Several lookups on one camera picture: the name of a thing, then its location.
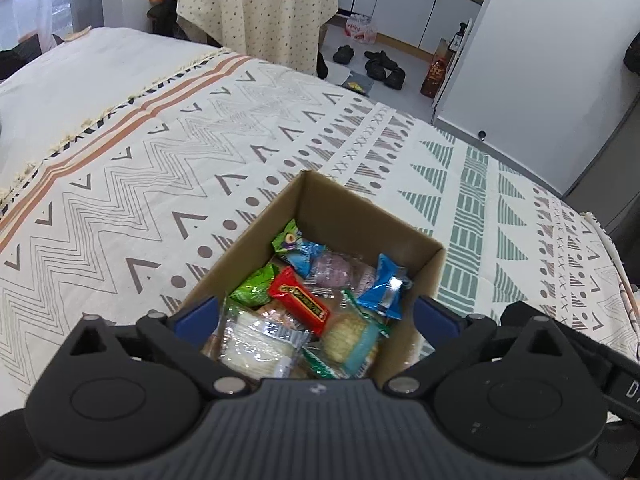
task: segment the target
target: blue candy wrapper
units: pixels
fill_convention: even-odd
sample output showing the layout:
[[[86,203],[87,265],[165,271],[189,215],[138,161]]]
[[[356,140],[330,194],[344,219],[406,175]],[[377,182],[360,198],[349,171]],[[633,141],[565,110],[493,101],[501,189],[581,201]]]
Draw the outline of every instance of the blue candy wrapper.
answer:
[[[363,292],[356,302],[369,310],[391,319],[401,319],[400,288],[406,280],[406,269],[399,267],[388,256],[380,254],[376,281]]]
[[[324,245],[305,240],[296,224],[291,220],[284,231],[272,242],[276,254],[285,260],[303,279],[311,272],[311,265],[324,251]]]

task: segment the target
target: open box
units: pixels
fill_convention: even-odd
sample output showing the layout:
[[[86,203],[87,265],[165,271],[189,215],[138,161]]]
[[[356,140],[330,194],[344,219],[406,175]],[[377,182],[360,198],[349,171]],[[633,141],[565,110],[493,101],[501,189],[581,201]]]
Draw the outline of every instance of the open box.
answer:
[[[402,319],[394,322],[370,377],[382,384],[411,365],[420,343],[413,322],[413,305],[419,296],[436,295],[445,260],[444,248],[369,200],[313,171],[302,171],[265,208],[189,293],[177,317],[193,312],[212,297],[224,298],[249,274],[264,266],[273,256],[271,241],[292,218],[308,240],[340,253],[357,255],[373,267],[378,255],[384,253],[407,268],[414,284],[402,297]]]

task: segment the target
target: patterned bedspread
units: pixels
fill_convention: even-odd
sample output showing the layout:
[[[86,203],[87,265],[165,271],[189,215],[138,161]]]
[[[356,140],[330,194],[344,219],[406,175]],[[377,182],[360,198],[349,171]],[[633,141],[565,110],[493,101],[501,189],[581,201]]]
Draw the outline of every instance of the patterned bedspread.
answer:
[[[83,312],[177,310],[302,169],[445,244],[438,298],[456,311],[526,300],[635,358],[619,276],[571,208],[402,112],[220,52],[111,110],[2,208],[0,358],[21,391]]]

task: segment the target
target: table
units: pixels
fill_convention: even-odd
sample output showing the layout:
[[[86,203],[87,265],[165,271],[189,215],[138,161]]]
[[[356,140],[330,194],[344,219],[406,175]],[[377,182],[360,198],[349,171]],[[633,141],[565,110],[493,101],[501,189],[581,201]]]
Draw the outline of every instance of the table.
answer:
[[[338,10],[338,0],[177,2],[178,16],[223,46],[308,74],[316,72],[319,28]]]

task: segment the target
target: curtain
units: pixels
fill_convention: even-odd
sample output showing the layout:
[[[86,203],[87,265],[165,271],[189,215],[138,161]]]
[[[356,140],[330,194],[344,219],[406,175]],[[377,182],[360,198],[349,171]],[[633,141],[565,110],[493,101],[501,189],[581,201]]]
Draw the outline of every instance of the curtain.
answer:
[[[43,52],[56,46],[52,36],[51,0],[0,0],[0,50],[38,35]]]

